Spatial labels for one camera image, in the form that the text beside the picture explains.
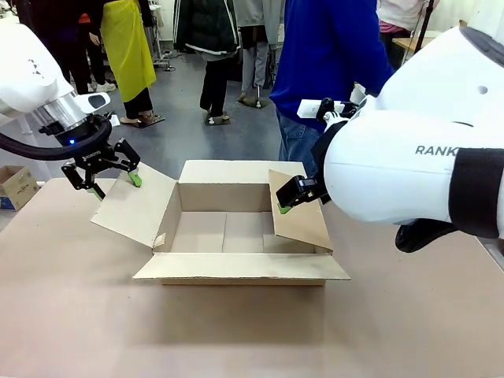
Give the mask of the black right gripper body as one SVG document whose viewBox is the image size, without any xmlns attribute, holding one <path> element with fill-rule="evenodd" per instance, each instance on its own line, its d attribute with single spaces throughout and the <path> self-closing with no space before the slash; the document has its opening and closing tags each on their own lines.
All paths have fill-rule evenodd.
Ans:
<svg viewBox="0 0 504 378">
<path fill-rule="evenodd" d="M 311 149 L 314 162 L 317 164 L 317 172 L 313 175 L 313 179 L 316 181 L 316 183 L 312 188 L 312 193 L 315 199 L 321 200 L 321 203 L 323 205 L 331 201 L 331 198 L 328 194 L 328 189 L 325 185 L 324 159 L 328 152 L 329 145 L 331 144 L 335 135 L 346 123 L 346 120 L 341 120 L 330 125 L 328 127 L 328 130 L 325 131 L 323 135 L 321 135 L 321 137 L 315 142 Z"/>
</svg>

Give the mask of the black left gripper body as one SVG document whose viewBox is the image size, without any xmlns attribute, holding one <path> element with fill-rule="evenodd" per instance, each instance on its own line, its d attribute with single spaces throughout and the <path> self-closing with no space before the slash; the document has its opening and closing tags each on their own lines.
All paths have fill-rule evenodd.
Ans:
<svg viewBox="0 0 504 378">
<path fill-rule="evenodd" d="M 101 130 L 106 130 L 104 137 L 73 158 L 78 167 L 82 169 L 92 167 L 94 173 L 100 173 L 113 168 L 118 162 L 118 156 L 113 146 L 109 144 L 112 125 L 106 117 L 88 116 L 81 125 L 57 135 L 56 140 L 62 146 L 76 146 L 84 140 L 102 134 Z"/>
</svg>

